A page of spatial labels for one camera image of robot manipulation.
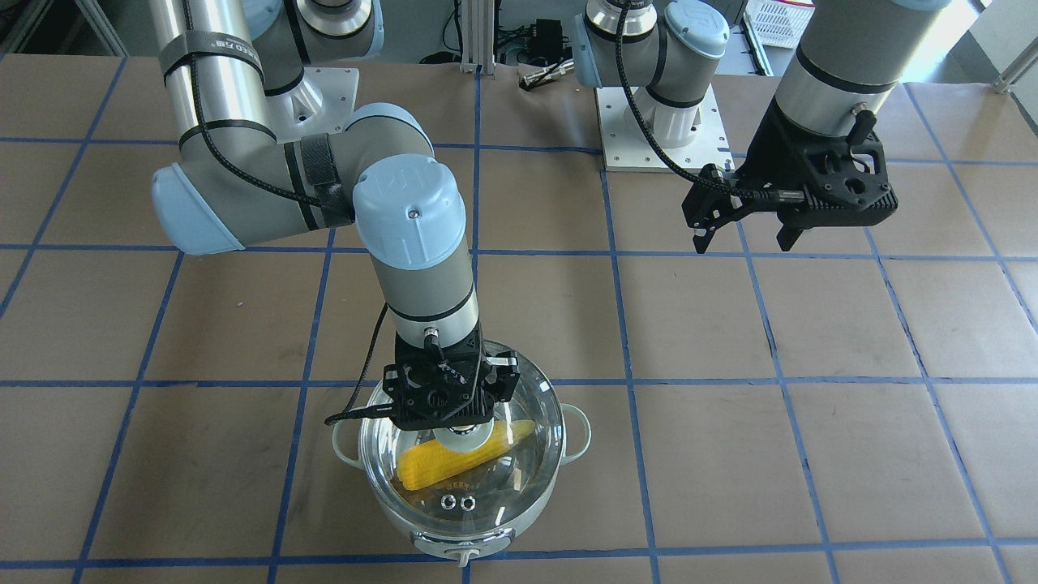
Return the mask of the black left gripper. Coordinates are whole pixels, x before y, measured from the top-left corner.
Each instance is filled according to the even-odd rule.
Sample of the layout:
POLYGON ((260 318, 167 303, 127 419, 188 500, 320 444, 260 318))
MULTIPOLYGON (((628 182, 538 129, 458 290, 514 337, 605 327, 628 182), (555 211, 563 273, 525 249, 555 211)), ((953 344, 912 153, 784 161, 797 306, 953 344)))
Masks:
MULTIPOLYGON (((782 252, 792 251, 811 228, 877 225, 897 211, 885 151, 873 130, 876 122, 874 111, 861 109, 849 131, 823 136, 795 126, 778 104, 769 104, 736 180, 739 187, 770 184, 805 194, 801 202, 776 210, 783 223, 776 233, 782 252)), ((766 211, 767 193, 736 188, 723 178, 720 167, 706 164, 681 208, 693 230, 696 254, 705 254, 727 223, 766 211)))

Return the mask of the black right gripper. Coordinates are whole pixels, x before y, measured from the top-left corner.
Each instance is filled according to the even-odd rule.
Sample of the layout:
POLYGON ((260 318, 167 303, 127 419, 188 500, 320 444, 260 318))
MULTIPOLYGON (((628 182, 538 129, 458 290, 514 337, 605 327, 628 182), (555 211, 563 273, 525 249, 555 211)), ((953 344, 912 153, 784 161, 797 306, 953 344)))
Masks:
POLYGON ((384 369, 382 391, 389 420, 401 430, 431 430, 488 423, 495 406, 509 402, 519 378, 518 354, 504 345, 490 354, 476 328, 457 343, 413 346, 394 337, 394 363, 384 369))

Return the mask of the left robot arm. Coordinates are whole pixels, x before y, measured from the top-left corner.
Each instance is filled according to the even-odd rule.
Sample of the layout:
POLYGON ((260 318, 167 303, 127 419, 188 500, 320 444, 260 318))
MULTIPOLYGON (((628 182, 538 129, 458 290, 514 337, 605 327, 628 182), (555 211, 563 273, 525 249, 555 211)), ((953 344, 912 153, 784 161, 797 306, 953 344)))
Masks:
POLYGON ((727 223, 781 221, 778 247, 805 230, 886 221, 899 207, 875 126, 946 1, 817 1, 746 157, 734 170, 678 162, 729 44, 722 13, 701 1, 589 1, 573 57, 588 88, 618 88, 641 144, 690 182, 682 202, 698 254, 727 223))

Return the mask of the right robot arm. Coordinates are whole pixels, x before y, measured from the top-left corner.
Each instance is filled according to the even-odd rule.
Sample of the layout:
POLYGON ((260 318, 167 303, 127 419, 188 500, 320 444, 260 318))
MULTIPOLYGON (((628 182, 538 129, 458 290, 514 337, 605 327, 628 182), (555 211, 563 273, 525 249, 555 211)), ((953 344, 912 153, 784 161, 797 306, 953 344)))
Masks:
POLYGON ((397 329, 390 402, 327 424, 490 422, 513 396, 517 356, 483 347, 457 182, 408 111, 353 109, 347 71, 312 66, 377 52, 379 3, 152 1, 151 13, 181 152, 152 178, 167 237, 202 256, 355 225, 397 329))

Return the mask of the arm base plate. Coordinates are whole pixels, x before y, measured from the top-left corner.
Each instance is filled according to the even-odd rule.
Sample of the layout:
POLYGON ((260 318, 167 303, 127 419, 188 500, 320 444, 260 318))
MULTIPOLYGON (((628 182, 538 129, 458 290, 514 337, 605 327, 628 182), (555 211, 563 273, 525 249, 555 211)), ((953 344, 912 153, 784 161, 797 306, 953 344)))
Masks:
MULTIPOLYGON (((608 171, 656 171, 668 167, 653 151, 635 121, 622 88, 596 88, 599 126, 608 171)), ((709 86, 696 106, 677 109, 654 102, 640 88, 635 103, 657 144, 682 169, 696 174, 705 164, 734 170, 714 89, 709 86)))
POLYGON ((342 132, 353 114, 359 80, 360 69, 305 67, 293 88, 266 99, 268 128, 278 143, 342 132))

